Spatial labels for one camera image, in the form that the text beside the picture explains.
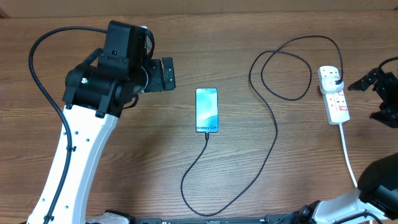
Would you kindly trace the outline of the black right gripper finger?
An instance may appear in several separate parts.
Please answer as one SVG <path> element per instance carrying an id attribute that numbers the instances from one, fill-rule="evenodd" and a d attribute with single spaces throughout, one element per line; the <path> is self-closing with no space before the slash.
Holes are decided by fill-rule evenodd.
<path id="1" fill-rule="evenodd" d="M 390 128 L 397 128 L 397 111 L 384 110 L 372 113 L 369 117 L 385 124 Z"/>
<path id="2" fill-rule="evenodd" d="M 348 91 L 366 91 L 378 80 L 378 68 L 370 70 L 364 77 L 348 86 Z"/>

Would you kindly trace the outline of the Samsung Galaxy smartphone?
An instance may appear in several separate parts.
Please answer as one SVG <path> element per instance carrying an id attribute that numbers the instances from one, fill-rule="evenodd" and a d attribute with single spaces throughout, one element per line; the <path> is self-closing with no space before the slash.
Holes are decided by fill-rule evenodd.
<path id="1" fill-rule="evenodd" d="M 198 133 L 217 133 L 218 90 L 216 88 L 197 88 L 195 91 L 195 124 Z"/>

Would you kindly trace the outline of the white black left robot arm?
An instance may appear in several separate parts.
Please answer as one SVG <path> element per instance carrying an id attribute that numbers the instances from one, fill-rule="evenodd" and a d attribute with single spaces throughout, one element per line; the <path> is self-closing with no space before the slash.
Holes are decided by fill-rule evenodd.
<path id="1" fill-rule="evenodd" d="M 45 187 L 29 223 L 134 223 L 132 215 L 107 210 L 86 216 L 96 169 L 121 113 L 139 95 L 175 89 L 174 62 L 153 57 L 155 41 L 145 26 L 111 21 L 105 43 L 65 78 L 60 139 Z"/>

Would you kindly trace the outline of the white charger plug adapter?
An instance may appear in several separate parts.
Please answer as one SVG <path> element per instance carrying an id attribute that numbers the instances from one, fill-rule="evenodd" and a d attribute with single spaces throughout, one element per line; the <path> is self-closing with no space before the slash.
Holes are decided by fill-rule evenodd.
<path id="1" fill-rule="evenodd" d="M 332 94 L 341 91 L 344 88 L 344 82 L 336 77 L 321 77 L 320 91 L 323 94 Z"/>

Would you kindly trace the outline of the white power strip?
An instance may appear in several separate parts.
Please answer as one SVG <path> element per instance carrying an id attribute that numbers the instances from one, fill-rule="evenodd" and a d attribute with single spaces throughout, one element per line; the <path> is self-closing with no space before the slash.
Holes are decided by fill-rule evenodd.
<path id="1" fill-rule="evenodd" d="M 319 82 L 321 77 L 340 78 L 340 74 L 336 67 L 325 65 L 318 69 Z M 322 96 L 329 124 L 338 125 L 350 120 L 348 105 L 343 89 L 332 94 L 322 93 Z"/>

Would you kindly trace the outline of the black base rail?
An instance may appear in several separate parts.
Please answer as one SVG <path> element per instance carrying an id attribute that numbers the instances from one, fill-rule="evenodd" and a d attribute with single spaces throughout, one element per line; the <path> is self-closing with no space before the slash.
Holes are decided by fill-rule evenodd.
<path id="1" fill-rule="evenodd" d="M 271 224 L 271 223 L 299 223 L 297 212 L 286 215 L 266 215 L 263 218 L 187 218 L 176 220 L 162 220 L 160 218 L 134 218 L 129 215 L 120 215 L 112 212 L 105 212 L 102 215 L 89 217 L 85 224 Z"/>

